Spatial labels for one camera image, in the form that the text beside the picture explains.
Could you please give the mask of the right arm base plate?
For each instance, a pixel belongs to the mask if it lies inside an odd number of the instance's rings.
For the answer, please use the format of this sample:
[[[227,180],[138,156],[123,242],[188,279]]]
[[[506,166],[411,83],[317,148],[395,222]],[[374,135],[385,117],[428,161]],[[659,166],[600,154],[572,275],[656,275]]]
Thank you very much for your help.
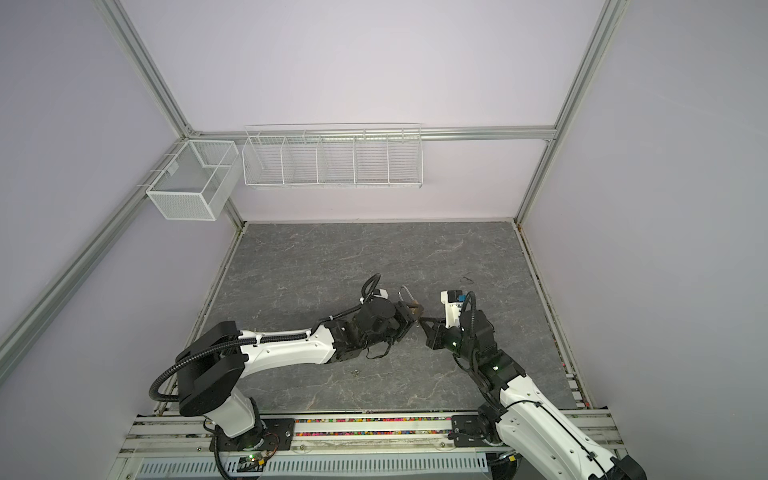
[[[491,422],[480,414],[454,414],[448,438],[456,447],[492,446],[498,436]]]

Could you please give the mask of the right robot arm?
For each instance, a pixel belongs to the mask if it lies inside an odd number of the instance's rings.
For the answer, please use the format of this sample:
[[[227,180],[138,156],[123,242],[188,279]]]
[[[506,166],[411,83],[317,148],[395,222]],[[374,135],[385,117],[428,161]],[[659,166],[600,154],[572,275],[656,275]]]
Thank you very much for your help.
[[[645,479],[631,456],[622,458],[580,430],[541,392],[525,369],[504,352],[495,329],[477,307],[475,293],[441,293],[443,319],[420,320],[427,346],[445,349],[478,387],[478,409],[490,441],[522,455],[547,479]]]

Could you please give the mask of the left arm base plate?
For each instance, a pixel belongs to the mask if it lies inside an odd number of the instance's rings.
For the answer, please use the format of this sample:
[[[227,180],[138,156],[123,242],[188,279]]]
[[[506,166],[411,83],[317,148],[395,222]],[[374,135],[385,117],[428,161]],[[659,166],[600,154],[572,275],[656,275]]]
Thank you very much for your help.
[[[287,451],[291,448],[296,422],[293,418],[266,418],[261,426],[235,438],[227,437],[220,427],[215,428],[209,450],[217,443],[220,452]]]

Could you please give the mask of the brass padlock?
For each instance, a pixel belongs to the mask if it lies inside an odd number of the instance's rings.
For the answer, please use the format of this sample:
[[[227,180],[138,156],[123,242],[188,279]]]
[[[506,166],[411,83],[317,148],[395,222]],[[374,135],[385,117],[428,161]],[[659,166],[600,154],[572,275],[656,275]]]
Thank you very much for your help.
[[[424,312],[423,305],[413,296],[410,289],[406,285],[401,285],[398,290],[398,298],[403,303],[410,314],[414,322],[418,322]]]

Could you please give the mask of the white mesh box basket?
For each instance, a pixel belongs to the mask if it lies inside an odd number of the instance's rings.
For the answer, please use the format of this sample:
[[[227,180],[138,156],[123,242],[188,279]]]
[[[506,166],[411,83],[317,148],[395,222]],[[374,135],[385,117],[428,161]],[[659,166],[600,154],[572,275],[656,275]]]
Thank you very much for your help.
[[[187,140],[172,154],[147,195],[173,221],[215,221],[243,173],[233,141]]]

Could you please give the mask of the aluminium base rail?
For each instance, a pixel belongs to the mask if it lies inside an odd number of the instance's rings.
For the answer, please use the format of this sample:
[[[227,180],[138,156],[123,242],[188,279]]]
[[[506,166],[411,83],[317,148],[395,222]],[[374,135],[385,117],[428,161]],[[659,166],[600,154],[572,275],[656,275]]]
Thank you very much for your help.
[[[278,413],[267,414],[264,422],[275,429],[278,419],[291,425],[279,436],[290,442],[286,454],[342,453],[448,453],[456,449],[449,433],[458,412],[378,413]],[[201,417],[179,415],[139,416],[129,429],[120,458],[197,457],[210,452],[213,425]]]

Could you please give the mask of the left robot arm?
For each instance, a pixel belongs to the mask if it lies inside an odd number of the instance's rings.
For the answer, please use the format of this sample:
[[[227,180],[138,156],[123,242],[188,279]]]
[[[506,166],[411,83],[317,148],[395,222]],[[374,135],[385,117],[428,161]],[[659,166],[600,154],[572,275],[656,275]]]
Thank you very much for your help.
[[[351,308],[300,330],[255,332],[233,321],[220,322],[185,350],[152,382],[156,402],[176,403],[186,417],[212,421],[229,439],[261,438],[265,425],[255,400],[237,388],[244,377],[293,365],[339,363],[368,355],[378,345],[388,353],[417,323],[423,306],[414,299],[391,300],[378,287],[380,274],[367,279]]]

